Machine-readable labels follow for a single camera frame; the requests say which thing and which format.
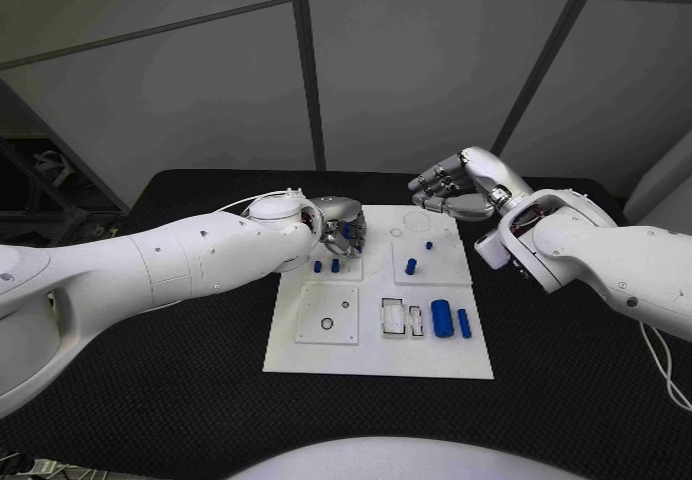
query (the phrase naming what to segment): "blue block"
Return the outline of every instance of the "blue block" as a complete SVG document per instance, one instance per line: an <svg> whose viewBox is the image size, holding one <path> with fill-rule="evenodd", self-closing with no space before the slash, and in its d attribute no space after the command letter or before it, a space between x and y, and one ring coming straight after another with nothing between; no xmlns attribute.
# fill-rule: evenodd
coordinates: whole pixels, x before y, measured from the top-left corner
<svg viewBox="0 0 692 480"><path fill-rule="evenodd" d="M432 326L435 335L441 338L454 335L454 325L451 323L449 302L447 300L435 300L431 304L432 309Z"/></svg>
<svg viewBox="0 0 692 480"><path fill-rule="evenodd" d="M409 258L406 263L406 275L412 275L415 273L415 263L415 258Z"/></svg>
<svg viewBox="0 0 692 480"><path fill-rule="evenodd" d="M461 328L461 336L471 338L471 327L468 326L468 317L465 316L465 310L461 308L457 310L458 315L458 327Z"/></svg>

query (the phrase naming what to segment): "black textured mat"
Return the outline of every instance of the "black textured mat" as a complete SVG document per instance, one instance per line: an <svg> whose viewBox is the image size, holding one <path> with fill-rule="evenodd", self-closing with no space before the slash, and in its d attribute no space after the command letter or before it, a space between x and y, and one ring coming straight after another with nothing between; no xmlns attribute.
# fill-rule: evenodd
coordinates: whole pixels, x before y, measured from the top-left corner
<svg viewBox="0 0 692 480"><path fill-rule="evenodd" d="M408 204L409 179L167 171L122 233L288 186L308 196ZM529 184L586 193L621 220L592 181ZM690 478L692 415L667 398L635 322L583 284L546 295L511 269L490 270L471 244L491 227L493 221L460 224L496 380L262 373L272 274L118 323L43 394L0 421L0 445L103 470L220 478L318 441L400 435L490 447L589 478ZM692 391L690 345L666 338L679 386Z"/></svg>

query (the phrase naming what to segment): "white wall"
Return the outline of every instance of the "white wall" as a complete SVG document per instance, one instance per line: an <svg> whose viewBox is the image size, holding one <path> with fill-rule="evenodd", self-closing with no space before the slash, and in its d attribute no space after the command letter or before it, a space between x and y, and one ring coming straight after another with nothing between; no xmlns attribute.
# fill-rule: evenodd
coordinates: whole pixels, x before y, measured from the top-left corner
<svg viewBox="0 0 692 480"><path fill-rule="evenodd" d="M170 168L314 168L289 4L0 77L126 205Z"/></svg>
<svg viewBox="0 0 692 480"><path fill-rule="evenodd" d="M503 159L620 196L692 128L692 5L586 2Z"/></svg>
<svg viewBox="0 0 692 480"><path fill-rule="evenodd" d="M563 5L311 1L330 170L418 173L490 148Z"/></svg>
<svg viewBox="0 0 692 480"><path fill-rule="evenodd" d="M5 0L0 63L160 27L262 0Z"/></svg>

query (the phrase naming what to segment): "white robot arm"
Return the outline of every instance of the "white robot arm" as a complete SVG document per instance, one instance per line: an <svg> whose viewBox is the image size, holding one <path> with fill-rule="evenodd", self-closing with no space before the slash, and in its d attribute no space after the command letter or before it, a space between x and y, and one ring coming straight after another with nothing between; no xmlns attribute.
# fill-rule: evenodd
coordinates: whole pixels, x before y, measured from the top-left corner
<svg viewBox="0 0 692 480"><path fill-rule="evenodd" d="M445 198L465 176L478 193ZM478 147L428 169L409 189L421 207L454 218L475 221L498 212L497 229L475 242L491 268L513 261L547 293L583 281L614 310L692 341L692 237L656 227L617 227L571 190L533 192Z"/></svg>
<svg viewBox="0 0 692 480"><path fill-rule="evenodd" d="M297 268L318 241L357 254L360 204L288 190L258 199L246 216L217 211L70 247L0 246L0 418L114 323Z"/></svg>

